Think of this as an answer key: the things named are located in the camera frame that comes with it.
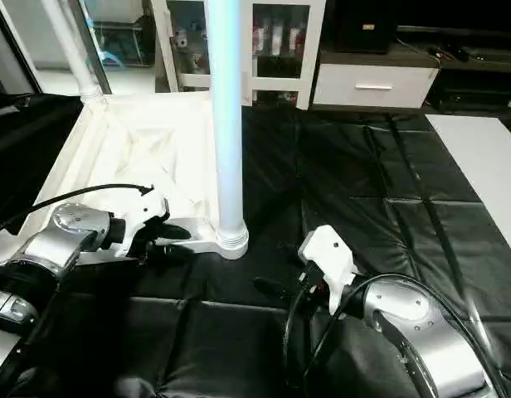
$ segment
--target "drawer handle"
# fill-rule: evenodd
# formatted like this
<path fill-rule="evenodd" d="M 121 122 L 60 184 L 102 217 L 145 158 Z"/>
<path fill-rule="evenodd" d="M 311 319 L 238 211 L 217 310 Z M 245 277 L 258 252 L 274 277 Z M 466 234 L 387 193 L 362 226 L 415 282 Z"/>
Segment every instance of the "drawer handle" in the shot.
<path fill-rule="evenodd" d="M 375 91 L 390 91 L 391 85 L 355 85 L 357 90 L 375 90 Z"/>

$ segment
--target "black speaker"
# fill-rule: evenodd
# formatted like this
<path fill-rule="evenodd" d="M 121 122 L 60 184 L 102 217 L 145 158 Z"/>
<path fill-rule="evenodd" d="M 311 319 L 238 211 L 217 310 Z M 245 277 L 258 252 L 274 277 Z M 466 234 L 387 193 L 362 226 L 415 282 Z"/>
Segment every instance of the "black speaker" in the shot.
<path fill-rule="evenodd" d="M 396 14 L 397 2 L 337 0 L 336 50 L 386 54 L 396 36 Z"/>

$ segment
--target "white table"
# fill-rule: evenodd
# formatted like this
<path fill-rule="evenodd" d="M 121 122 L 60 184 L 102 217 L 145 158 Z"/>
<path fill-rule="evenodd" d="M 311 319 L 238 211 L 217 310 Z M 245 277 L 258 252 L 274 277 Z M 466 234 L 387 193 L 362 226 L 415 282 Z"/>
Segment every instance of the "white table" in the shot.
<path fill-rule="evenodd" d="M 495 118 L 427 118 L 511 248 L 511 133 Z"/>

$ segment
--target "black cable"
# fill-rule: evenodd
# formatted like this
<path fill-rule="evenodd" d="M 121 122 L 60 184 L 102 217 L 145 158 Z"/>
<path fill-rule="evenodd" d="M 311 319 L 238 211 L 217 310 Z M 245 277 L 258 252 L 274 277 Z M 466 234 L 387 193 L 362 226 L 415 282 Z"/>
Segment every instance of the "black cable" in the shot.
<path fill-rule="evenodd" d="M 491 383 L 495 389 L 495 392 L 497 393 L 497 396 L 499 398 L 508 398 L 508 393 L 506 392 L 506 388 L 504 387 L 503 381 L 501 380 L 501 375 L 498 373 L 497 368 L 493 365 L 493 361 L 489 358 L 488 353 L 486 350 L 482 347 L 479 340 L 474 336 L 474 334 L 468 329 L 467 326 L 465 326 L 464 321 L 459 317 L 458 313 L 456 313 L 455 309 L 452 307 L 452 305 L 445 300 L 445 298 L 438 292 L 436 292 L 433 288 L 430 288 L 429 286 L 423 284 L 417 279 L 414 279 L 410 276 L 403 275 L 403 274 L 380 274 L 376 276 L 372 276 L 371 278 L 368 278 L 364 280 L 362 283 L 360 283 L 355 289 L 353 289 L 346 298 L 341 302 L 340 306 L 338 307 L 335 314 L 331 317 L 331 320 L 327 324 L 326 328 L 322 332 L 322 337 L 319 340 L 319 343 L 317 344 L 316 348 L 314 349 L 313 355 L 311 356 L 311 359 L 309 361 L 309 364 L 305 368 L 303 378 L 305 381 L 305 378 L 309 374 L 310 370 L 313 368 L 318 355 L 320 354 L 320 351 L 322 350 L 322 347 L 324 346 L 329 332 L 331 332 L 331 329 L 333 328 L 333 325 L 338 320 L 338 317 L 344 312 L 346 307 L 348 306 L 349 302 L 355 296 L 360 292 L 362 289 L 366 288 L 370 283 L 380 280 L 380 279 L 403 279 L 408 282 L 411 282 L 418 286 L 419 288 L 425 290 L 429 295 L 431 295 L 434 299 L 436 299 L 447 311 L 447 313 L 453 318 L 457 326 L 460 328 L 461 332 L 464 334 L 466 339 L 469 341 L 470 345 L 472 346 L 476 356 L 479 358 L 480 364 L 484 368 L 484 371 L 488 374 L 489 379 L 491 380 Z"/>
<path fill-rule="evenodd" d="M 131 189 L 137 189 L 141 192 L 141 195 L 145 195 L 146 193 L 149 193 L 153 190 L 153 188 L 149 187 L 143 187 L 141 185 L 134 185 L 134 184 L 103 184 L 103 185 L 94 185 L 93 187 L 87 187 L 82 189 L 77 189 L 76 191 L 64 193 L 62 195 L 59 195 L 58 197 L 53 197 L 52 199 L 47 199 L 46 201 L 41 201 L 40 203 L 37 203 L 36 205 L 30 206 L 27 209 L 23 209 L 22 211 L 19 211 L 14 216 L 10 217 L 8 220 L 5 220 L 3 223 L 0 224 L 0 231 L 4 230 L 8 226 L 10 226 L 13 222 L 22 219 L 23 217 L 33 213 L 34 211 L 40 210 L 43 207 L 50 206 L 54 203 L 57 203 L 59 201 L 64 201 L 65 199 L 69 199 L 70 197 L 78 197 L 79 195 L 93 192 L 93 191 L 100 191 L 101 189 L 113 189 L 113 188 L 131 188 Z"/>
<path fill-rule="evenodd" d="M 283 368 L 285 369 L 285 381 L 288 386 L 293 388 L 298 388 L 298 385 L 293 383 L 290 379 L 289 372 L 289 340 L 290 340 L 290 332 L 292 331 L 292 324 L 294 321 L 294 316 L 298 312 L 298 307 L 302 302 L 302 299 L 305 296 L 305 289 L 300 289 L 292 304 L 290 305 L 289 316 L 287 317 L 287 322 L 285 323 L 285 331 L 283 333 L 283 342 L 281 345 L 281 360 L 283 362 Z"/>

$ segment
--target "black mat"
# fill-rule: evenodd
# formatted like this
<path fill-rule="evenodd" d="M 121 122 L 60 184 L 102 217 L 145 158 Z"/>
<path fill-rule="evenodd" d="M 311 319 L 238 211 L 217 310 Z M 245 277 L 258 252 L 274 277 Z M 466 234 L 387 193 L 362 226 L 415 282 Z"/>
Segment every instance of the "black mat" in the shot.
<path fill-rule="evenodd" d="M 280 365 L 286 303 L 253 279 L 290 288 L 295 252 L 322 224 L 361 271 L 416 276 L 464 318 L 473 301 L 511 395 L 511 251 L 484 205 L 424 118 L 344 116 L 243 109 L 246 256 L 75 273 L 13 396 L 300 396 Z M 341 322 L 327 348 L 311 396 L 417 395 L 396 349 L 360 322 Z"/>

